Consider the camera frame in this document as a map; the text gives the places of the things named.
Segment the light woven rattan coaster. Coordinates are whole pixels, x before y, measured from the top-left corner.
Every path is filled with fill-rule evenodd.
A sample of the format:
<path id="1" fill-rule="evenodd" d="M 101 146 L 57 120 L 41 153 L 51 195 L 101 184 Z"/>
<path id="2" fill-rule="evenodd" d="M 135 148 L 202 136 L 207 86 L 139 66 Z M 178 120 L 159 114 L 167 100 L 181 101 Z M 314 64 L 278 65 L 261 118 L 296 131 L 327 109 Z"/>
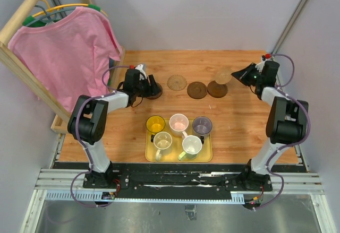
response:
<path id="1" fill-rule="evenodd" d="M 187 80 L 182 75 L 172 75 L 167 80 L 167 86 L 174 91 L 181 91 L 187 85 Z"/>

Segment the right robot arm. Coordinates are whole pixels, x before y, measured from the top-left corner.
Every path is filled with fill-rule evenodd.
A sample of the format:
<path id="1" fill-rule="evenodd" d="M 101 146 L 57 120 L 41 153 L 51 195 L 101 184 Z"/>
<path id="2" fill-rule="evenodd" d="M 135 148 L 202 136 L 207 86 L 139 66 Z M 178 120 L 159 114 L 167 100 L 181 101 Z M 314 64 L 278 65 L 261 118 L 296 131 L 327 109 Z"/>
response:
<path id="1" fill-rule="evenodd" d="M 232 73 L 232 77 L 243 85 L 254 87 L 257 97 L 271 106 L 266 124 L 267 141 L 250 160 L 251 172 L 240 178 L 242 187 L 248 191 L 259 186 L 257 174 L 269 174 L 282 153 L 304 142 L 309 133 L 309 105 L 306 101 L 292 98 L 276 85 L 279 67 L 279 63 L 265 60 Z"/>

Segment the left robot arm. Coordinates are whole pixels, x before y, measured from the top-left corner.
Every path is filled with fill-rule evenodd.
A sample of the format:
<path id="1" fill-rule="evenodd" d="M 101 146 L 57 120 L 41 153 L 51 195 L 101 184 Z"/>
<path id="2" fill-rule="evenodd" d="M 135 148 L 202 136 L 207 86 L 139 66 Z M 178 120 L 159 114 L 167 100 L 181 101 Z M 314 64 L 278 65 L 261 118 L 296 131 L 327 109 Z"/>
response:
<path id="1" fill-rule="evenodd" d="M 90 171 L 97 172 L 95 182 L 102 188 L 113 184 L 114 175 L 108 172 L 111 165 L 104 144 L 103 134 L 107 115 L 121 108 L 132 107 L 136 98 L 157 96 L 161 93 L 153 75 L 146 74 L 146 65 L 130 66 L 125 79 L 109 94 L 78 97 L 67 131 L 83 146 L 89 159 Z"/>

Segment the yellow transparent cup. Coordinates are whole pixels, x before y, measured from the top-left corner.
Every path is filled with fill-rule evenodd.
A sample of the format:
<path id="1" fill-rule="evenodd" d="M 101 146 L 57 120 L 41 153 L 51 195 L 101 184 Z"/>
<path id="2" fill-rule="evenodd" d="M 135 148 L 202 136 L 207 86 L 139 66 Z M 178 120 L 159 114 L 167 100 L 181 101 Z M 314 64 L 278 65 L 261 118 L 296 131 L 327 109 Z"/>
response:
<path id="1" fill-rule="evenodd" d="M 146 121 L 147 130 L 153 134 L 162 132 L 165 126 L 166 126 L 165 120 L 158 115 L 150 116 Z"/>

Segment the purple transparent cup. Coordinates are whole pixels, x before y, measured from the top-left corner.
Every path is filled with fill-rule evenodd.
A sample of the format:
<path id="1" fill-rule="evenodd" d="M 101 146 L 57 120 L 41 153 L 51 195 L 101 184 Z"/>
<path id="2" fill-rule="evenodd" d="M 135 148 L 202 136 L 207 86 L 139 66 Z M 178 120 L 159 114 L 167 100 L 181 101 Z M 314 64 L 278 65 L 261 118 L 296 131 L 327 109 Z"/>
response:
<path id="1" fill-rule="evenodd" d="M 212 128 L 211 120 L 205 116 L 199 116 L 192 122 L 193 135 L 197 136 L 202 144 L 204 144 L 205 139 L 210 135 Z"/>

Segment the pink mug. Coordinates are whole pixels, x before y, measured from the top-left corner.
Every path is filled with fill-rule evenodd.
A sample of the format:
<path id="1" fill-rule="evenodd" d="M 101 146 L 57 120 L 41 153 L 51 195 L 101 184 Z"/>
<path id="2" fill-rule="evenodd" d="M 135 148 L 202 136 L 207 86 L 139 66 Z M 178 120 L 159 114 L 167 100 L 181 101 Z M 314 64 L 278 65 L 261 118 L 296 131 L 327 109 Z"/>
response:
<path id="1" fill-rule="evenodd" d="M 181 137 L 189 127 L 189 119 L 183 114 L 174 114 L 169 119 L 169 127 L 174 137 Z"/>

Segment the beige smiley mug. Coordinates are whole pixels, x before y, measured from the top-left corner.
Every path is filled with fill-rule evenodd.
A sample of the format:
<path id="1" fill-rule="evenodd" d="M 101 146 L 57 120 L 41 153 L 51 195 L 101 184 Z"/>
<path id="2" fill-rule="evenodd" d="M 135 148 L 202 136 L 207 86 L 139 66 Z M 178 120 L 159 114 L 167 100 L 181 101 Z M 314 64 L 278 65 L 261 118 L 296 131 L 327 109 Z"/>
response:
<path id="1" fill-rule="evenodd" d="M 155 135 L 153 144 L 156 148 L 155 159 L 161 161 L 162 157 L 172 152 L 173 138 L 168 132 L 159 132 Z"/>

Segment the yellow plastic tray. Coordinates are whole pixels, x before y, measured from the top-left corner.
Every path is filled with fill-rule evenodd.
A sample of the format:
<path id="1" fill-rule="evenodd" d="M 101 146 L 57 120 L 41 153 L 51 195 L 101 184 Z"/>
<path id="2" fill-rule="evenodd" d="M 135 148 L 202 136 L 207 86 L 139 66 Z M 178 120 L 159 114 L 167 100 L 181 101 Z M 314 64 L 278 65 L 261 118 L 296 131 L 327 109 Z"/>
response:
<path id="1" fill-rule="evenodd" d="M 179 161 L 178 159 L 178 156 L 181 154 L 181 152 L 183 152 L 182 147 L 183 139 L 181 137 L 172 136 L 173 144 L 171 147 L 171 151 L 162 156 L 161 159 L 157 161 L 156 160 L 157 149 L 151 141 L 151 136 L 152 133 L 146 130 L 145 157 L 150 162 L 206 163 L 213 158 L 213 148 L 210 134 L 204 138 L 204 144 L 202 145 L 202 149 L 195 158 L 189 159 L 185 157 L 182 161 Z"/>

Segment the pink t-shirt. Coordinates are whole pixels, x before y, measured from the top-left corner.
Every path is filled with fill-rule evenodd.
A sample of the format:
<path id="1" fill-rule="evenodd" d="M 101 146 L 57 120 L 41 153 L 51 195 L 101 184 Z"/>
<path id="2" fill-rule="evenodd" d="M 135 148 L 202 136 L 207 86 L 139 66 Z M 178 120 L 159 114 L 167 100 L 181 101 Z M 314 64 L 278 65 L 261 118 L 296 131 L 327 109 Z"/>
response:
<path id="1" fill-rule="evenodd" d="M 68 112 L 80 95 L 107 93 L 109 60 L 122 52 L 108 18 L 88 7 L 43 27 L 22 26 L 8 48 Z"/>

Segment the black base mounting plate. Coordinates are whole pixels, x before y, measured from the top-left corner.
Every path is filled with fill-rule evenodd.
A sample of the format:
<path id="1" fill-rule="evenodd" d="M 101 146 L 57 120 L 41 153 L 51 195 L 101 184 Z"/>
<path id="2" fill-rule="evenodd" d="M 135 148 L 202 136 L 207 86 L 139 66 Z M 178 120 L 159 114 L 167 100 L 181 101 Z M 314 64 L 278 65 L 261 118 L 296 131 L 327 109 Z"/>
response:
<path id="1" fill-rule="evenodd" d="M 268 174 L 247 165 L 201 163 L 114 163 L 106 173 L 86 174 L 84 188 L 114 189 L 138 199 L 228 199 L 232 191 L 270 192 Z"/>

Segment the grey clothes hanger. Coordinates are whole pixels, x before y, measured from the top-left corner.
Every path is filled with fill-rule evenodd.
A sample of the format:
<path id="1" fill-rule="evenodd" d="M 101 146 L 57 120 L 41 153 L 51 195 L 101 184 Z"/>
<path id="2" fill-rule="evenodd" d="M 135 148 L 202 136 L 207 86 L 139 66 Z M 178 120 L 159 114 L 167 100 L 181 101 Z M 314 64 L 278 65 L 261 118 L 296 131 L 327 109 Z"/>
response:
<path id="1" fill-rule="evenodd" d="M 66 14 L 65 12 L 68 11 L 74 11 L 75 7 L 69 7 L 69 8 L 59 8 L 57 10 L 52 10 L 52 12 L 48 12 L 44 7 L 40 5 L 35 5 L 35 7 L 38 7 L 42 9 L 43 15 L 40 18 L 34 18 L 32 15 L 28 16 L 22 23 L 23 26 L 28 27 L 30 25 L 33 25 L 36 22 L 42 22 L 45 24 L 53 23 L 57 19 L 57 16 L 60 15 L 61 18 L 65 18 Z"/>

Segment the wooden hanging rod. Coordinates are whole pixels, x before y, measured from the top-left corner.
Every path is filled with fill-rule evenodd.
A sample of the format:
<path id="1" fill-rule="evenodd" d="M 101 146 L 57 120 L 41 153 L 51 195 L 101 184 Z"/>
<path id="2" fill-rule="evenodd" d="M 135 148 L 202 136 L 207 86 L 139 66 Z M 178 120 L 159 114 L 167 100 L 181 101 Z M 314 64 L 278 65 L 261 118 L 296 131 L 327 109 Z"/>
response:
<path id="1" fill-rule="evenodd" d="M 8 45 L 22 22 L 30 14 L 39 0 L 24 0 L 1 30 L 1 43 Z"/>

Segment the wooden clothes rack frame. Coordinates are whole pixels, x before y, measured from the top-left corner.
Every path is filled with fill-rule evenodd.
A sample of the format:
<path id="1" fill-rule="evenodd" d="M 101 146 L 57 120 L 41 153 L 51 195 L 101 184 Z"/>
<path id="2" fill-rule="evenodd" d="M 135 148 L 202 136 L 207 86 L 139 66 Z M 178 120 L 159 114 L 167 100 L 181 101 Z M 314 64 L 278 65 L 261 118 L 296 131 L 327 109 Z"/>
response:
<path id="1" fill-rule="evenodd" d="M 67 122 L 78 96 L 107 91 L 109 60 L 123 60 L 125 51 L 91 0 L 41 10 L 42 18 L 70 13 L 44 27 L 22 27 L 38 1 L 24 0 L 1 30 L 1 61 Z"/>

